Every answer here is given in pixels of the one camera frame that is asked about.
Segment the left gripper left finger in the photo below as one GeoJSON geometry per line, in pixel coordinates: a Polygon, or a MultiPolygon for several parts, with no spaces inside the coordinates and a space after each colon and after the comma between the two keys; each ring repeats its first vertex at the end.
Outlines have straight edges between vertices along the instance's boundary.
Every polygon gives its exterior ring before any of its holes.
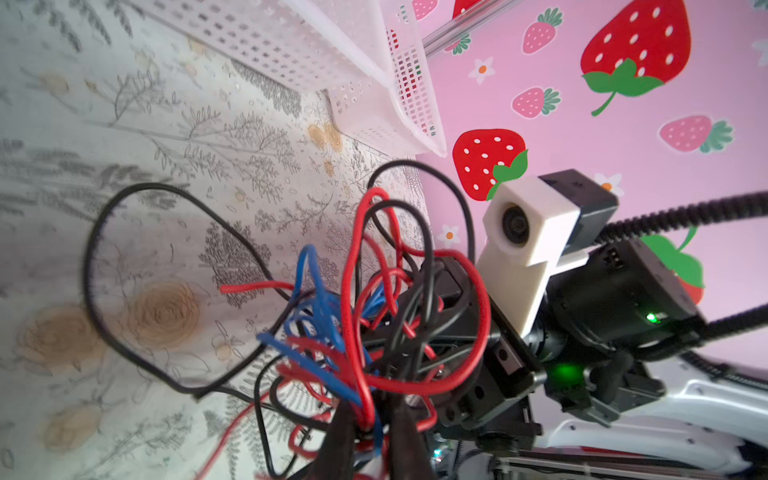
{"type": "Polygon", "coordinates": [[[353,480],[356,451],[356,415],[352,404],[342,401],[324,437],[306,480],[353,480]]]}

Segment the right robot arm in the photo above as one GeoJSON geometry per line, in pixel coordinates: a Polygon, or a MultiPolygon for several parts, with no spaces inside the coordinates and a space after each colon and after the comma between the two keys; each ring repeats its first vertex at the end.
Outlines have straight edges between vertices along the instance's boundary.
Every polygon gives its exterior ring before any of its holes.
{"type": "Polygon", "coordinates": [[[433,260],[428,293],[445,310],[408,339],[398,320],[363,342],[396,372],[423,374],[442,349],[468,379],[438,398],[438,431],[499,456],[592,447],[737,473],[766,459],[767,384],[695,352],[767,323],[757,307],[708,322],[682,269],[659,257],[677,229],[763,217],[765,193],[613,222],[617,198],[588,181],[501,185],[484,217],[475,287],[433,260]]]}

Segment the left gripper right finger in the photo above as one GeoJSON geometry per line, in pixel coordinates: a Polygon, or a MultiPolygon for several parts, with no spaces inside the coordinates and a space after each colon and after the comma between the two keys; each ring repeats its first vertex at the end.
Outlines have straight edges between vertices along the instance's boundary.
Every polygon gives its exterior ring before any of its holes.
{"type": "Polygon", "coordinates": [[[436,480],[429,453],[403,395],[393,395],[388,406],[389,449],[387,467],[393,480],[436,480]]]}

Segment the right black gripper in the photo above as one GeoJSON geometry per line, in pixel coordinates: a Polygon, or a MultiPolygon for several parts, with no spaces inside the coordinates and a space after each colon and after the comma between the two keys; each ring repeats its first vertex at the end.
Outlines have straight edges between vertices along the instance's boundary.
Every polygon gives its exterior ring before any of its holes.
{"type": "Polygon", "coordinates": [[[402,397],[426,395],[437,412],[433,431],[475,444],[532,444],[543,433],[528,396],[543,382],[543,366],[498,307],[478,292],[454,257],[407,270],[409,289],[393,301],[396,312],[361,329],[372,361],[371,378],[410,384],[402,397]],[[466,375],[449,389],[426,387],[466,375]]]}

